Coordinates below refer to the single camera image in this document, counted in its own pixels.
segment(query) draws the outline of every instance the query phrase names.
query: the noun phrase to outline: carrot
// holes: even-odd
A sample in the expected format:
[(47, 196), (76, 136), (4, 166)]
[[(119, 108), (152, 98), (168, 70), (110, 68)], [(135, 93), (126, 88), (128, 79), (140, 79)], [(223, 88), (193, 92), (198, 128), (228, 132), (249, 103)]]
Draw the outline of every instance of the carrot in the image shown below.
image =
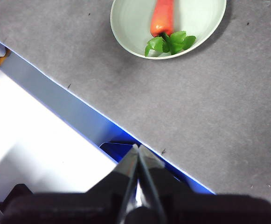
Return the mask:
[(161, 33), (170, 36), (174, 32), (174, 0), (157, 0), (150, 32), (154, 37)]

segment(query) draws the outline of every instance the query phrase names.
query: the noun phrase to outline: toy carrot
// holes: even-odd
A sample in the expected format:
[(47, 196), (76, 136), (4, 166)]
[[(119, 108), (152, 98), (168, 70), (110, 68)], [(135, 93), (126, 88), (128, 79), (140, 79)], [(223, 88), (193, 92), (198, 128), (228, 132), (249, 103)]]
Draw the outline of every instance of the toy carrot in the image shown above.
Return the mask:
[(174, 55), (194, 44), (195, 36), (186, 36), (185, 31), (173, 31), (174, 0), (157, 0), (150, 27), (154, 38), (147, 43), (145, 56), (149, 55), (150, 50)]
[(170, 36), (174, 32), (174, 0), (157, 0), (150, 32), (153, 37), (161, 33)]

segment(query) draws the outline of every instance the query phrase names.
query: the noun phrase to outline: gray table surface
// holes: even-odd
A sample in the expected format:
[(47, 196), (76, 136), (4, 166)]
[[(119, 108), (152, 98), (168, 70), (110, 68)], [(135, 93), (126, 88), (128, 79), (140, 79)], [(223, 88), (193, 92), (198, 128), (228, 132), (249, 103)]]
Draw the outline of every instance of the gray table surface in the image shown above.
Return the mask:
[(164, 61), (116, 42), (111, 4), (0, 0), (0, 41), (216, 193), (271, 201), (271, 0), (229, 0), (204, 44)]

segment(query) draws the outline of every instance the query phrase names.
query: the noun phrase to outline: white bowl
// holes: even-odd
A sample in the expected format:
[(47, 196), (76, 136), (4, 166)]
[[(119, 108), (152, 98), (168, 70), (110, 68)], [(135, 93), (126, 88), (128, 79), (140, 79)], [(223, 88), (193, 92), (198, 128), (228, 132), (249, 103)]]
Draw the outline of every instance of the white bowl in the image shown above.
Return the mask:
[(201, 45), (218, 27), (226, 0), (174, 0), (174, 31), (195, 35), (193, 46), (175, 55), (152, 52), (145, 57), (146, 43), (152, 39), (150, 23), (156, 0), (114, 0), (111, 29), (119, 44), (130, 53), (147, 59), (169, 59)]

